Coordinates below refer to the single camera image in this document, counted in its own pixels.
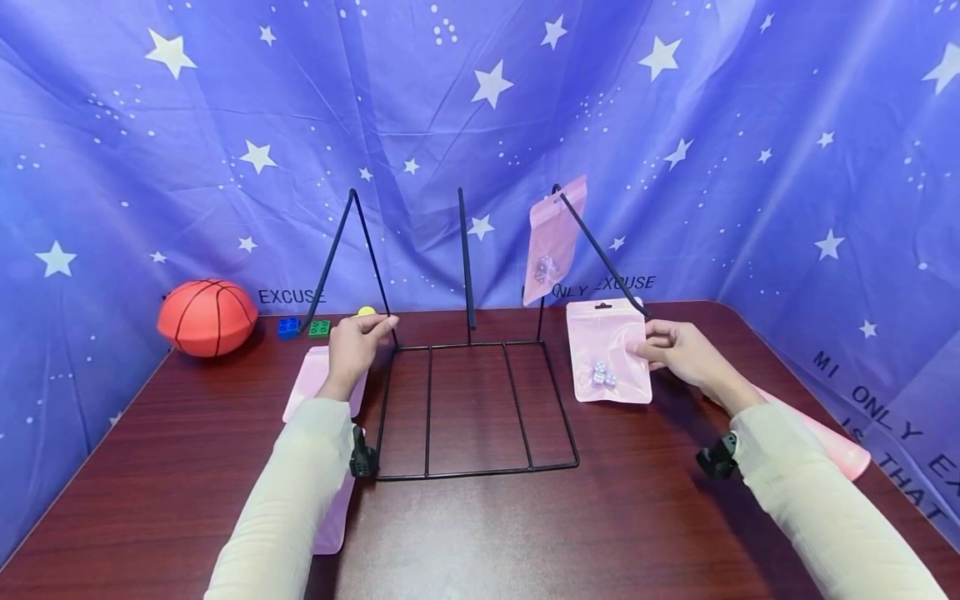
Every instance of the white sleeve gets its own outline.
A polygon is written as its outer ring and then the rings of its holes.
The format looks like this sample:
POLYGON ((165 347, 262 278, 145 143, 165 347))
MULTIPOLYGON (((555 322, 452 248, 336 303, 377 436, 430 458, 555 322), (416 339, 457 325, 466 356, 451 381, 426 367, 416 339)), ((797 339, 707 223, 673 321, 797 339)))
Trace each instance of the white sleeve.
POLYGON ((283 427, 204 600, 301 600, 317 526, 340 490, 353 450, 349 405, 306 400, 283 427))
POLYGON ((733 418, 734 460, 829 600, 947 599, 893 525, 776 404, 733 418))

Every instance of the table surface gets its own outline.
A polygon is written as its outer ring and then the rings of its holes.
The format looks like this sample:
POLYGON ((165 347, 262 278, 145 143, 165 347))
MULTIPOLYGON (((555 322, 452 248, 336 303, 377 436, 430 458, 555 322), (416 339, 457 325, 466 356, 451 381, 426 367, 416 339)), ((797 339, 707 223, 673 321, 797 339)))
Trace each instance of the table surface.
MULTIPOLYGON (((651 305, 696 323, 755 384, 840 430, 729 308, 651 305)), ((463 312, 402 315, 404 346, 461 343, 463 312)), ((481 311, 475 340, 535 336, 536 309, 481 311)), ((313 562, 307 598, 811 598, 816 588, 742 483, 710 481, 694 453, 727 428, 669 376, 648 406, 580 404, 564 310, 543 334, 580 450, 578 468, 439 481, 363 482, 347 543, 313 562)), ((171 353, 0 572, 0 597, 200 598, 317 340, 283 342, 260 320, 231 355, 171 353)), ((570 458, 540 348, 510 347, 536 464, 570 458)), ((395 357, 383 472, 422 472, 426 352, 395 357)), ((433 352, 431 471, 526 464, 503 348, 433 352)), ((378 357, 359 422, 378 428, 389 356, 378 357)), ((857 482, 960 597, 956 553, 871 466, 857 482)))

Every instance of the orange basketball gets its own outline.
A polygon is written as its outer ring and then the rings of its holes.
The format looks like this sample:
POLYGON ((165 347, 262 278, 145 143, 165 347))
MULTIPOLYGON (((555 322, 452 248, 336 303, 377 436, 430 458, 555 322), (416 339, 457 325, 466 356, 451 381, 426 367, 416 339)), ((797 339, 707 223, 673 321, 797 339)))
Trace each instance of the orange basketball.
POLYGON ((191 356, 220 356, 250 337, 256 317, 256 306, 242 288, 223 279, 200 279, 167 296, 156 329, 191 356))

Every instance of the hand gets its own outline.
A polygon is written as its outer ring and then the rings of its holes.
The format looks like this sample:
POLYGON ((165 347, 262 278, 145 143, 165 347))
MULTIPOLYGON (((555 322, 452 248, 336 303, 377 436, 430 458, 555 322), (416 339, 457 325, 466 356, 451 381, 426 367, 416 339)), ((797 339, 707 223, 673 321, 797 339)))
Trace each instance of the hand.
POLYGON ((360 375, 373 364, 377 345, 394 330, 398 321, 396 315, 366 315, 347 317, 333 327, 330 330, 330 373, 317 397, 349 400, 360 375))
POLYGON ((700 388, 731 416, 764 401, 692 323, 650 321, 647 341, 631 344, 627 351, 647 359, 651 372, 666 367, 686 383, 700 388))

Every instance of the black metal wire rack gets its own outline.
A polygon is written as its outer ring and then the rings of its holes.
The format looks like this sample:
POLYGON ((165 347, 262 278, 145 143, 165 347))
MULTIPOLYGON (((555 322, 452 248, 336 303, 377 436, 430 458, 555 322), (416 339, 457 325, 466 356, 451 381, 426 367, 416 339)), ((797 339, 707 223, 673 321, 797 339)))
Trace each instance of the black metal wire rack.
MULTIPOLYGON (((553 186, 553 194, 556 194, 562 188, 559 185, 553 186)), ((650 318, 649 310, 636 302, 633 298, 633 295, 627 291, 627 287, 624 285, 623 278, 616 271, 611 264, 610 260, 604 254, 603 250, 600 248, 600 245, 594 239, 593 235, 587 229, 587 225, 580 218, 580 215, 577 214, 577 211, 570 204, 569 200, 566 198, 565 194, 560 194, 560 200, 566 204, 566 207, 570 210, 573 217, 577 221, 577 225, 580 226, 580 229, 584 232, 590 244, 600 255, 600 258, 603 260, 604 265, 610 271, 611 275, 614 277, 617 285, 620 290, 623 291, 624 295, 627 297, 627 300, 633 305, 636 310, 642 313, 647 318, 650 318)), ((566 414, 566 409, 564 408, 564 402, 561 398, 560 388, 557 384, 557 375, 556 371, 553 368, 553 363, 550 360, 550 352, 547 350, 546 343, 543 341, 542 330, 543 330, 543 309, 544 309, 544 299, 540 299, 540 310, 537 318, 537 335, 534 339, 527 341, 510 341, 510 342, 475 342, 473 341, 473 331, 476 330, 476 314, 475 307, 473 304, 473 280, 470 275, 470 257, 469 257, 469 246, 467 239, 467 210, 464 203, 464 190, 460 188, 457 190, 457 201, 460 209, 460 240, 461 246, 463 249, 463 262, 464 262, 464 284, 465 284, 465 300, 467 304, 467 341, 463 344, 443 344, 443 345, 432 345, 432 346, 402 346, 397 339, 396 332, 393 332, 393 354, 390 359, 390 367, 387 370, 387 375, 384 383, 384 393, 383 393, 383 402, 380 407, 380 426, 377 431, 376 436, 376 448, 379 452, 379 461, 383 459, 383 433, 387 426, 387 403, 390 399, 390 379, 393 372, 393 358, 399 352, 412 352, 412 351, 425 351, 427 353, 427 383, 426 383, 426 441, 424 445, 423 453, 423 473, 415 472, 410 474, 400 474, 400 475, 382 475, 377 474, 377 481, 416 481, 416 480, 426 480, 426 479, 451 479, 457 477, 479 477, 484 475, 504 475, 510 473, 532 473, 532 472, 542 472, 548 470, 558 470, 562 468, 576 468, 580 465, 580 452, 577 450, 577 444, 573 437, 573 430, 570 428, 570 421, 566 414), (570 444, 570 451, 573 459, 570 461, 562 463, 551 463, 545 465, 535 465, 533 455, 530 451, 530 443, 527 436, 527 429, 523 423, 523 411, 520 407, 519 396, 516 393, 516 382, 514 379, 514 368, 510 363, 510 353, 508 352, 508 347, 514 346, 538 346, 543 354, 543 362, 546 366, 549 374, 550 381, 553 385, 553 395, 557 399, 557 405, 560 408, 561 415, 564 418, 564 428, 566 432, 567 440, 570 444), (430 421, 431 421, 431 409, 433 407, 434 397, 433 397, 433 380, 434 380, 434 369, 433 369, 433 355, 434 352, 443 351, 451 348, 482 348, 482 347, 501 347, 503 350, 504 366, 507 370, 507 375, 510 378, 510 388, 514 397, 514 406, 516 408, 516 417, 519 420, 520 424, 520 435, 523 437, 523 447, 526 451, 527 466, 518 467, 518 468, 489 468, 489 469, 479 469, 479 470, 469 470, 469 471, 450 471, 450 472, 431 472, 430 471, 430 421)), ((337 247, 340 244, 340 239, 343 236, 344 225, 347 223, 347 217, 349 216, 350 209, 356 205, 357 216, 360 219, 360 225, 363 228, 364 237, 366 238, 367 248, 370 249, 370 259, 373 264, 373 272, 376 275, 376 282, 380 289, 380 298, 383 300, 384 310, 387 314, 392 314, 390 310, 390 304, 387 302, 387 294, 383 287, 383 280, 380 277, 380 270, 376 263, 376 255, 373 252, 373 243, 371 242, 370 232, 367 228, 367 220, 363 215, 363 207, 360 205, 360 197, 357 194, 357 191, 353 188, 350 188, 349 196, 347 200, 347 205, 344 207, 343 215, 340 218, 340 224, 337 227, 337 232, 333 237, 333 244, 330 247, 330 253, 326 257, 326 262, 324 264, 324 270, 320 276, 320 282, 317 284, 317 290, 314 294, 313 301, 310 303, 310 309, 307 312, 303 322, 300 324, 300 329, 298 330, 298 335, 300 335, 306 328, 310 326, 310 322, 313 319, 317 311, 317 303, 321 297, 321 294, 324 291, 324 286, 326 284, 326 278, 330 272, 330 265, 333 263, 334 254, 337 251, 337 247)))

